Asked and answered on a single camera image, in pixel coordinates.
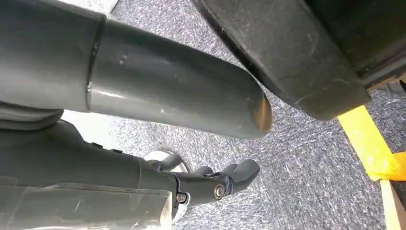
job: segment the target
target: yellow tape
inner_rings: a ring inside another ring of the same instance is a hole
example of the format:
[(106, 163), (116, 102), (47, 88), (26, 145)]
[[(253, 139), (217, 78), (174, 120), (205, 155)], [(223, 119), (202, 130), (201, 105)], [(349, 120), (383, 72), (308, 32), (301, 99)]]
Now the yellow tape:
[(372, 180), (406, 181), (406, 152), (391, 152), (365, 106), (338, 120)]

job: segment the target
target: bolt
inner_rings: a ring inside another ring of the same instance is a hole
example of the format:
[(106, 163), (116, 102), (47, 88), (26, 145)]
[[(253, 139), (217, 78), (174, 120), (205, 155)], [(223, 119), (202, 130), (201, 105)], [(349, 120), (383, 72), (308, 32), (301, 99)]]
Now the bolt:
[(216, 187), (214, 187), (214, 197), (219, 200), (224, 197), (226, 194), (226, 188), (224, 188), (224, 185), (218, 184)]
[(176, 195), (176, 201), (178, 201), (179, 203), (186, 202), (186, 199), (187, 199), (186, 194), (179, 193), (179, 194)]

